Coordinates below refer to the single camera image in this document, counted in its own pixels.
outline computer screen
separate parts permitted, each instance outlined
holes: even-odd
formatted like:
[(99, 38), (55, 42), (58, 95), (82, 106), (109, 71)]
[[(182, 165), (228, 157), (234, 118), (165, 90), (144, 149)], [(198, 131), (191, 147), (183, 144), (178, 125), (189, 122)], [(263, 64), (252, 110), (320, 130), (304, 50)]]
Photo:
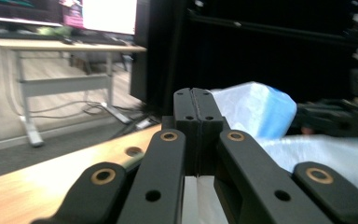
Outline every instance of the computer screen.
[(0, 21), (60, 26), (59, 0), (0, 0)]
[(80, 29), (135, 34), (136, 0), (61, 0), (63, 23)]

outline desk frame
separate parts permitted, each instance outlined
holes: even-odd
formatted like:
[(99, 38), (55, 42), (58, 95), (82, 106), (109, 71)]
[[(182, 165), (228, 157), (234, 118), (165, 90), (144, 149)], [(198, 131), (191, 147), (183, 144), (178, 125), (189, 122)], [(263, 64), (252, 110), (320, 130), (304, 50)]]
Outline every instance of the desk frame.
[[(40, 147), (43, 140), (36, 129), (30, 115), (28, 98), (34, 96), (59, 94), (74, 91), (91, 91), (98, 89), (107, 89), (107, 102), (102, 103), (105, 109), (123, 123), (129, 123), (131, 120), (121, 114), (112, 106), (113, 93), (113, 52), (142, 52), (145, 48), (138, 46), (114, 46), (114, 45), (85, 45), (74, 44), (65, 45), (60, 41), (46, 40), (14, 40), (0, 39), (0, 47), (14, 52), (16, 66), (16, 75), (21, 89), (21, 99), (23, 101), (23, 113), (21, 121), (24, 124), (29, 141), (32, 146)], [(101, 51), (106, 52), (106, 75), (87, 76), (87, 77), (67, 77), (67, 78), (49, 78), (38, 80), (27, 80), (21, 60), (21, 53), (25, 51)]]

